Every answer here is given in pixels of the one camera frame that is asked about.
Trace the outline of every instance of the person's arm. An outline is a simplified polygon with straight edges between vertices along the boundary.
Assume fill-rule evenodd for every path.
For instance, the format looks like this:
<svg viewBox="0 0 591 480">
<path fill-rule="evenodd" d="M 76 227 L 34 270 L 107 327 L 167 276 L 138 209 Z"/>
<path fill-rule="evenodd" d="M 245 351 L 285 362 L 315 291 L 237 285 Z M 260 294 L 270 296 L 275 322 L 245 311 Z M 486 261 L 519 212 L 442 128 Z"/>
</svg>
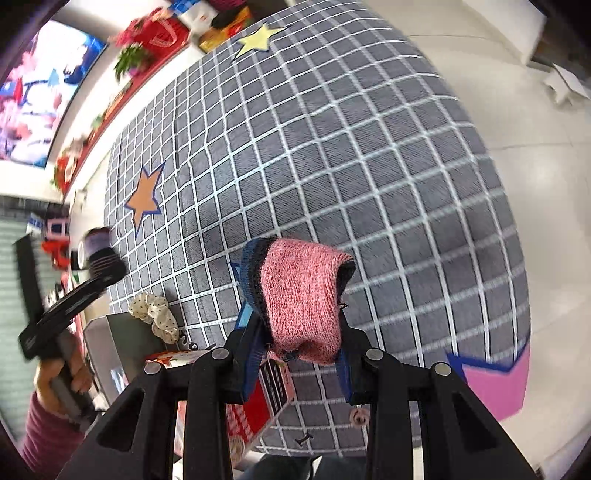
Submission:
<svg viewBox="0 0 591 480">
<path fill-rule="evenodd" d="M 39 480 L 54 480 L 84 439 L 77 425 L 65 416 L 62 404 L 50 387 L 50 380 L 59 374 L 63 365 L 61 360 L 42 361 L 35 375 L 36 389 L 31 396 L 20 453 Z M 70 371 L 72 390 L 88 391 L 92 377 L 78 349 L 70 360 Z"/>
</svg>

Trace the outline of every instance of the white floor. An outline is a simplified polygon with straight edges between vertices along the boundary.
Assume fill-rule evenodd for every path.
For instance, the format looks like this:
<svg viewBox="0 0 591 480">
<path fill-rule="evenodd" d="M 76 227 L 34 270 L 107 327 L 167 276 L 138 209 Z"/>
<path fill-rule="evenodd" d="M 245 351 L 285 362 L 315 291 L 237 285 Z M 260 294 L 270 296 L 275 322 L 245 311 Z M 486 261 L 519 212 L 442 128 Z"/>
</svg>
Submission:
<svg viewBox="0 0 591 480">
<path fill-rule="evenodd" d="M 533 466 L 546 464 L 591 421 L 591 106 L 557 109 L 544 73 L 521 66 L 461 0 L 366 2 L 439 69 L 496 161 L 532 314 L 525 405 L 504 427 Z M 101 182 L 91 181 L 89 202 Z"/>
</svg>

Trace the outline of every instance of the white scrunchie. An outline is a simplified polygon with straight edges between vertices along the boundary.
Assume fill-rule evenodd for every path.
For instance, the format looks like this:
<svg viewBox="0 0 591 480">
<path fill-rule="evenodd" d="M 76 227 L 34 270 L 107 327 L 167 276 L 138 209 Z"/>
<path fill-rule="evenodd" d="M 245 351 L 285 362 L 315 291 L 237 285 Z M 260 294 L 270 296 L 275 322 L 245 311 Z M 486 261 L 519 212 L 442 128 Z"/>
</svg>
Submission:
<svg viewBox="0 0 591 480">
<path fill-rule="evenodd" d="M 178 342 L 178 324 L 164 297 L 157 297 L 147 291 L 138 293 L 129 305 L 129 313 L 152 325 L 152 333 L 164 343 Z"/>
</svg>

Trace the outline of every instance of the gray checkered tablecloth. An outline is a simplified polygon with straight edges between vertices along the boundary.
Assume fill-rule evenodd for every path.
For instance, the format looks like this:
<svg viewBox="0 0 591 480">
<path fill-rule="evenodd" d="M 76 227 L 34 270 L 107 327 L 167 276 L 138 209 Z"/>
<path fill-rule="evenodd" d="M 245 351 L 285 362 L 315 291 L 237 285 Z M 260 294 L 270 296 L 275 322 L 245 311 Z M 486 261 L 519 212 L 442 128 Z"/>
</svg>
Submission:
<svg viewBox="0 0 591 480">
<path fill-rule="evenodd" d="M 495 166 L 457 98 L 361 4 L 305 2 L 266 22 L 286 27 L 269 52 L 235 59 L 235 39 L 259 24 L 247 28 L 168 85 L 113 145 L 105 222 L 131 273 L 111 287 L 112 311 L 143 290 L 165 294 L 183 347 L 221 345 L 241 303 L 229 261 L 248 239 L 287 236 L 355 257 L 346 315 L 373 345 L 426 367 L 446 352 L 512 364 L 530 329 L 524 259 Z M 135 236 L 124 204 L 141 167 L 162 163 L 162 214 Z M 367 431 L 351 426 L 335 369 L 290 367 L 297 400 L 259 449 L 363 453 Z"/>
</svg>

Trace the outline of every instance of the television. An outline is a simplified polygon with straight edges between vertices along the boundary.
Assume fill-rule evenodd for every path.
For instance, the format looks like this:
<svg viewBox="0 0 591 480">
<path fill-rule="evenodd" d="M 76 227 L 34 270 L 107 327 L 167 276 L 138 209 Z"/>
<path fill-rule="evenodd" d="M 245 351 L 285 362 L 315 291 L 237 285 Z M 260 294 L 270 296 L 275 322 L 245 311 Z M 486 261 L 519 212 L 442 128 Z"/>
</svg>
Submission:
<svg viewBox="0 0 591 480">
<path fill-rule="evenodd" d="M 45 168 L 72 97 L 105 43 L 49 20 L 0 87 L 0 160 Z"/>
</svg>

